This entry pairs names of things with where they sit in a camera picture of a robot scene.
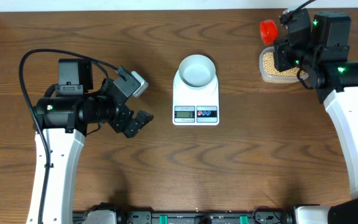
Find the white wall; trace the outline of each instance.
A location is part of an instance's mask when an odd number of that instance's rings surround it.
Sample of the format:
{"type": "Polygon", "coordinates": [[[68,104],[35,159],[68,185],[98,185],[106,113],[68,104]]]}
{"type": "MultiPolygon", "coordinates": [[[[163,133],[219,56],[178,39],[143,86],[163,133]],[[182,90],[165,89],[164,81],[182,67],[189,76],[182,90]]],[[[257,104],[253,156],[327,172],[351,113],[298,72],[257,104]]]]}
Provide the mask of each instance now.
{"type": "MultiPolygon", "coordinates": [[[[0,12],[288,8],[306,0],[0,0],[0,12]]],[[[358,0],[317,0],[308,7],[358,7],[358,0]]]]}

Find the red lid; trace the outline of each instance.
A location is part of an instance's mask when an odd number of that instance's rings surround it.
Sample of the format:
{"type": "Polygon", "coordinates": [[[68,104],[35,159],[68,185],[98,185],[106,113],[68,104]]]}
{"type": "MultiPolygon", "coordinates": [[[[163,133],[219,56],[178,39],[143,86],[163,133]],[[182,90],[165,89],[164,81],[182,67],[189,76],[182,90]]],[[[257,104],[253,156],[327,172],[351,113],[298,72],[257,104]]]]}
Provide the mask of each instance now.
{"type": "Polygon", "coordinates": [[[273,40],[275,40],[278,36],[276,24],[274,23],[274,21],[271,21],[269,19],[260,22],[259,30],[260,36],[262,37],[262,40],[265,45],[272,44],[273,40]]]}

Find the digital kitchen scale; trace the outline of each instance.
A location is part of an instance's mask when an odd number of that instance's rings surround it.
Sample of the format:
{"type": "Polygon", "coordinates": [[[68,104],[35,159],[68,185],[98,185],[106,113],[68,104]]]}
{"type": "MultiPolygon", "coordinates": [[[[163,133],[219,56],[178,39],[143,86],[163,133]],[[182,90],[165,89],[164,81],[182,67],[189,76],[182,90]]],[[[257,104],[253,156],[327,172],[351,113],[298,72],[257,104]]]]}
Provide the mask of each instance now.
{"type": "Polygon", "coordinates": [[[208,57],[185,58],[173,79],[173,124],[218,125],[218,87],[215,65],[208,57]]]}

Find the green light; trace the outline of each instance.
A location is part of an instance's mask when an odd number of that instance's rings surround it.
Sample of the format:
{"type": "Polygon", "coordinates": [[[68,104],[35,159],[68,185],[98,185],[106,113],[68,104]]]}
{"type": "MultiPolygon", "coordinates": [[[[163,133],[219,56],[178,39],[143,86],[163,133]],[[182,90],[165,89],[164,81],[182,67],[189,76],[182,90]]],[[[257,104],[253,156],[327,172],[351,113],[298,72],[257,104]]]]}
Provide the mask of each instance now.
{"type": "Polygon", "coordinates": [[[344,72],[345,70],[346,70],[345,68],[338,67],[338,71],[339,71],[340,73],[344,72]]]}

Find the clear plastic container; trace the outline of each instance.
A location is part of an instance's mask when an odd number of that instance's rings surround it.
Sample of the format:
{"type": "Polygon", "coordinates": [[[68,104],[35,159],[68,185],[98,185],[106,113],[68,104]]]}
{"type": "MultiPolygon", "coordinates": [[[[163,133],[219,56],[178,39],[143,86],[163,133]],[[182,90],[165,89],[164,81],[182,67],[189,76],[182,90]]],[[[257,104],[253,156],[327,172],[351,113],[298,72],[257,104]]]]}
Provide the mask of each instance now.
{"type": "MultiPolygon", "coordinates": [[[[268,83],[296,83],[299,81],[297,77],[281,77],[278,75],[269,75],[264,69],[264,54],[267,52],[274,52],[274,47],[266,48],[259,56],[259,70],[263,81],[268,83]]],[[[309,75],[307,73],[301,76],[302,79],[307,79],[308,77],[309,75]]]]}

